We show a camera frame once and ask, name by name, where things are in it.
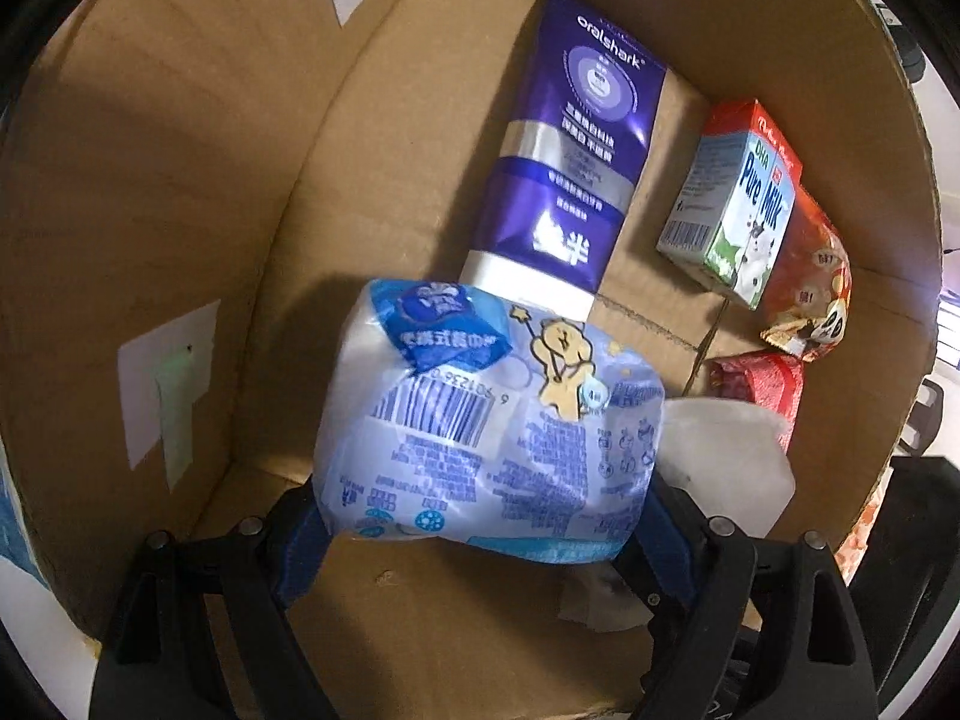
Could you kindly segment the white small pillow pack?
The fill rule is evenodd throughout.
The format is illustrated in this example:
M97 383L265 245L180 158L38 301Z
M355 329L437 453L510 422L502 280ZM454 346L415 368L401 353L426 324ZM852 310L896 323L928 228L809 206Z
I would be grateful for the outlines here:
M730 518L765 538L796 492L781 445L789 422L775 411L729 398L672 398L664 405L658 470L707 517Z

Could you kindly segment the blue tissue pack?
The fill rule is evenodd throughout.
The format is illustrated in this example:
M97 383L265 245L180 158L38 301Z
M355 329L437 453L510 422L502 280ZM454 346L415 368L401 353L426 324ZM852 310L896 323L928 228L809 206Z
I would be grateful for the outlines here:
M647 360L589 323L466 284L373 280L317 431L319 515L332 535L610 561L640 523L664 403Z

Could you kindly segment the red snack packet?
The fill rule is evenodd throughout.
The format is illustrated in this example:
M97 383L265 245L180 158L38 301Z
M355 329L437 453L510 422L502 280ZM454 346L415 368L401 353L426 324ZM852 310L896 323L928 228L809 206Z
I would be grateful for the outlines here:
M773 411L784 426L778 440L789 450L804 392L804 362L779 351L752 351L709 361L711 387L721 398L748 401Z

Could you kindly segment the orange panda snack bag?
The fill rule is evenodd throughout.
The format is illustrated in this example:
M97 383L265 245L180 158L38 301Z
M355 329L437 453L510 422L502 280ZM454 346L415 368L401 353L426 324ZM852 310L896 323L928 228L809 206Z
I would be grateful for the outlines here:
M760 337L801 361L822 359L844 338L851 289L850 257L838 231L801 185L761 296Z

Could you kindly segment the pure milk carton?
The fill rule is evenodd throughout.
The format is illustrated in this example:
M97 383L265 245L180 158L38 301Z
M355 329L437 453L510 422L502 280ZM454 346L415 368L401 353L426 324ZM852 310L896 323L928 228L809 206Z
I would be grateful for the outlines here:
M709 112L658 252L709 291L760 305L802 177L802 163L757 99Z

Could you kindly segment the cardboard box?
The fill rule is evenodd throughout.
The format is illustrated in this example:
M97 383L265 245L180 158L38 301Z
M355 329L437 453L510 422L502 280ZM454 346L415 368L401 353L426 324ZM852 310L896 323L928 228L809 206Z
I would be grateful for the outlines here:
M211 532L308 471L364 278L450 277L535 0L85 0L2 151L2 434L50 585L106 651L151 530ZM935 349L939 200L866 0L586 0L669 65L654 154L596 316L670 390L745 323L654 249L715 99L754 96L853 259L779 531L843 538Z

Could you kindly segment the purple toothpaste tube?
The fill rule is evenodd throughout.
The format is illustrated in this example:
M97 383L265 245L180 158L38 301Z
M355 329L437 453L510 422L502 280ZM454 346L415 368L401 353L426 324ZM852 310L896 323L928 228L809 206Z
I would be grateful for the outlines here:
M542 0L462 280L584 322L646 164L667 67L579 0Z

